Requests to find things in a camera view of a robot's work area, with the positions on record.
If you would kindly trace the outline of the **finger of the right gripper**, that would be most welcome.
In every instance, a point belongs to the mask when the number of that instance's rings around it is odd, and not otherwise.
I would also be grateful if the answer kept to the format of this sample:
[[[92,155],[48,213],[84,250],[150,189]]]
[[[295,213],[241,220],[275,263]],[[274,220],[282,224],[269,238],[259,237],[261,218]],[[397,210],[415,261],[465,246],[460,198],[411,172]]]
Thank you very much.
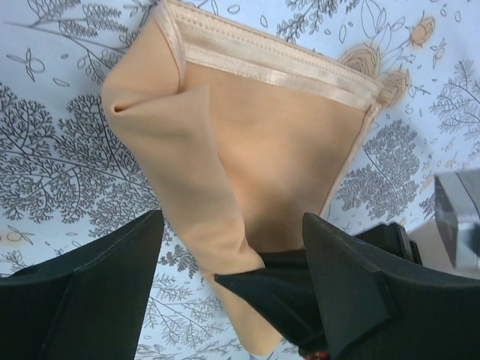
[[[298,348],[325,349],[326,337],[305,251],[260,256],[265,268],[217,274],[215,281],[245,300]]]

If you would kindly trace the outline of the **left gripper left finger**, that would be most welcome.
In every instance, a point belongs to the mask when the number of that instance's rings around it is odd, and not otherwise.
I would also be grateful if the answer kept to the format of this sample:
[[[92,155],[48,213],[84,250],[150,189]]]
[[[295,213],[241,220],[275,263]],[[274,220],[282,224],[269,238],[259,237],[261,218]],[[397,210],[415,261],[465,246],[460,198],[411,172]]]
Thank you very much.
[[[148,211],[1,279],[1,358],[133,359],[163,232]]]

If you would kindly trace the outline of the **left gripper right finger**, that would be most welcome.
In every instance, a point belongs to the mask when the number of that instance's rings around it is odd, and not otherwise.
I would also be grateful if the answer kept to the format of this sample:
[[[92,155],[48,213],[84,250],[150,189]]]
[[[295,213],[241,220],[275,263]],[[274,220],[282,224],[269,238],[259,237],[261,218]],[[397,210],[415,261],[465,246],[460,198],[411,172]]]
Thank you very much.
[[[426,268],[302,219],[307,262],[333,359],[477,359],[479,281]]]

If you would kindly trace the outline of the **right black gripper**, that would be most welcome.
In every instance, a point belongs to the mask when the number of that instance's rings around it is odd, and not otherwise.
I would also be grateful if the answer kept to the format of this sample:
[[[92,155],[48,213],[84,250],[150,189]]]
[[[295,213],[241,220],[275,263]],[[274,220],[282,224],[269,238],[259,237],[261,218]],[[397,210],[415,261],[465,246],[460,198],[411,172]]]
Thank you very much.
[[[381,223],[354,238],[355,252],[376,266],[398,265],[400,261],[420,265],[419,248],[399,223]]]

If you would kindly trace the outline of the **orange satin napkin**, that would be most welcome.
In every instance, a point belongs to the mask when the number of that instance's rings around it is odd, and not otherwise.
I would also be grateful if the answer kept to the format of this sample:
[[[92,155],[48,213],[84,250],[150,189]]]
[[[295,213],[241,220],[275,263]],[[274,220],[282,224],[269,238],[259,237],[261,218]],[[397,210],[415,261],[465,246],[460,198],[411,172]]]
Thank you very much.
[[[261,269],[302,246],[389,95],[380,56],[339,61],[161,1],[103,84],[112,132],[202,276]]]

